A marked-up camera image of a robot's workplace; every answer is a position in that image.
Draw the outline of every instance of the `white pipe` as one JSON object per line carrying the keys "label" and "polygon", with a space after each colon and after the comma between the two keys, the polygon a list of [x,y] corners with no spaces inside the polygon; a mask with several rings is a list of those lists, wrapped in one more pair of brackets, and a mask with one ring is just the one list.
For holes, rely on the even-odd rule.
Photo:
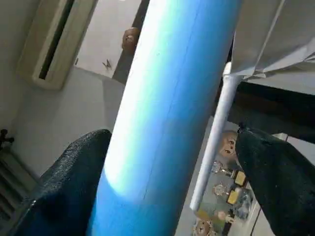
{"label": "white pipe", "polygon": [[195,212],[199,210],[203,194],[207,187],[213,162],[217,154],[217,149],[221,141],[222,131],[224,129],[227,116],[229,114],[235,97],[236,88],[243,79],[243,77],[244,76],[231,74],[223,76],[223,86],[221,90],[220,99],[212,123],[211,132],[203,156],[196,186],[190,202],[190,208]]}

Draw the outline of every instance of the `blue cylinder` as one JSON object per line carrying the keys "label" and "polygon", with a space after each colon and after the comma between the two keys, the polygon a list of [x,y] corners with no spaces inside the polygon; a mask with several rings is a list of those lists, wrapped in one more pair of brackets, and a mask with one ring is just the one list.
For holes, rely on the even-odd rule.
{"label": "blue cylinder", "polygon": [[151,0],[88,235],[175,233],[241,0]]}

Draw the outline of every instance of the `trophy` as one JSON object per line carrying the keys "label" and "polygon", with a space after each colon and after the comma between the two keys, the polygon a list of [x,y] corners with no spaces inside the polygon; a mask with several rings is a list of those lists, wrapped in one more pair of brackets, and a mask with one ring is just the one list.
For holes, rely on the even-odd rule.
{"label": "trophy", "polygon": [[216,184],[213,186],[212,192],[217,196],[228,196],[229,193],[226,191],[226,187],[223,184]]}
{"label": "trophy", "polygon": [[213,166],[212,166],[212,172],[217,174],[217,173],[223,173],[226,176],[229,176],[233,178],[235,176],[235,171],[231,169],[224,169],[223,164],[219,161],[214,161]]}
{"label": "trophy", "polygon": [[234,183],[236,183],[239,186],[244,186],[246,183],[246,176],[243,171],[224,169],[223,164],[219,161],[214,161],[212,166],[212,172],[215,174],[223,173],[226,176],[229,176],[230,178],[234,179]]}

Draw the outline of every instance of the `pvc pipe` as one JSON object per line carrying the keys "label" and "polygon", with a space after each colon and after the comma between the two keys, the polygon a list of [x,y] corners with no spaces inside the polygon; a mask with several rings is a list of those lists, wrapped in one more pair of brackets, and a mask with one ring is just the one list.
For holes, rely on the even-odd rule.
{"label": "pvc pipe", "polygon": [[227,120],[227,116],[231,109],[236,89],[244,76],[224,75],[223,86],[216,110],[216,114],[212,123],[209,139],[202,159],[198,179],[191,198],[190,208],[198,211],[202,201],[208,179],[211,173],[213,162],[216,158],[221,135]]}
{"label": "pvc pipe", "polygon": [[175,233],[240,0],[151,0],[87,235]]}

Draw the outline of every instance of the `white wall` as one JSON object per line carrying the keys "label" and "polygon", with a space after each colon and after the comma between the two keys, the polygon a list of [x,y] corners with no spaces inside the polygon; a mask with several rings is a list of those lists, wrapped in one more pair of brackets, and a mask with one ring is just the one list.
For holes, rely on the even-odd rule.
{"label": "white wall", "polygon": [[0,129],[11,128],[29,86],[15,68],[39,0],[0,1]]}
{"label": "white wall", "polygon": [[73,68],[62,91],[32,88],[16,120],[13,150],[41,176],[66,147],[96,129],[112,131],[124,86]]}

